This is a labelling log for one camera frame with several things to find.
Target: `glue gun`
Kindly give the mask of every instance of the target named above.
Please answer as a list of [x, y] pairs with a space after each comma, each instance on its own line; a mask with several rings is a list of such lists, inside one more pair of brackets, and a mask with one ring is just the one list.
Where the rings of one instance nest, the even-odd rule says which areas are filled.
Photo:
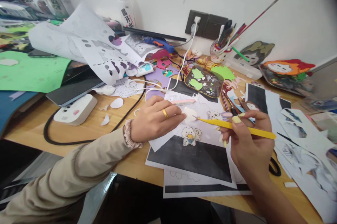
[[155, 39], [153, 37], [144, 37], [144, 42], [146, 44], [152, 44], [158, 47], [166, 49], [170, 54], [174, 52], [174, 47], [167, 43], [165, 40]]

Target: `palette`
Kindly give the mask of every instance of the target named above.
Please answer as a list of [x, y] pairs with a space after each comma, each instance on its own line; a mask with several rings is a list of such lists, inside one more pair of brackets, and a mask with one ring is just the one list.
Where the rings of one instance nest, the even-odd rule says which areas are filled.
[[221, 94], [224, 78], [206, 68], [194, 65], [184, 80], [185, 84], [211, 98], [218, 98]]

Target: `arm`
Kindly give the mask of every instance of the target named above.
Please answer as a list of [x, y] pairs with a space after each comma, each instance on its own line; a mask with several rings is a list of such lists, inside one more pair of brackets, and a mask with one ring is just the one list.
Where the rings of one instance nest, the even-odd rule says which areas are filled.
[[[168, 119], [162, 109], [166, 110]], [[0, 212], [1, 223], [50, 222], [73, 214], [70, 206], [103, 181], [132, 147], [167, 134], [185, 118], [179, 107], [153, 96], [131, 122], [131, 131], [124, 127], [79, 146], [45, 175], [25, 186]]]
[[[255, 127], [271, 132], [269, 116], [250, 110], [232, 118], [232, 128], [220, 129], [223, 140], [231, 137], [231, 156], [261, 208], [268, 223], [305, 224], [306, 221], [269, 177], [268, 166], [274, 140], [252, 136], [247, 128]], [[255, 118], [252, 124], [248, 118]]]

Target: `fingernail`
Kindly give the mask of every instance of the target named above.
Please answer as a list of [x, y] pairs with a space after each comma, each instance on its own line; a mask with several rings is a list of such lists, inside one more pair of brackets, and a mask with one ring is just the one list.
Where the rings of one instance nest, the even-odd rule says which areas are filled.
[[241, 120], [240, 120], [240, 118], [239, 118], [238, 116], [233, 116], [233, 117], [232, 117], [232, 121], [233, 121], [235, 124], [241, 123]]

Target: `white wall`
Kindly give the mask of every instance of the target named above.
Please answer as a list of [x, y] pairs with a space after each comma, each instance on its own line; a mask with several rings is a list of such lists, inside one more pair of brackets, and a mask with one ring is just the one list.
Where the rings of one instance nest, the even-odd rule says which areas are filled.
[[[71, 0], [76, 6], [81, 0]], [[97, 13], [119, 19], [116, 0], [83, 0]], [[191, 9], [250, 23], [274, 0], [135, 0], [137, 27], [180, 37]], [[257, 40], [275, 43], [268, 60], [298, 58], [321, 64], [337, 55], [336, 0], [280, 0], [242, 36], [237, 49]], [[194, 48], [209, 53], [211, 40], [196, 37]]]

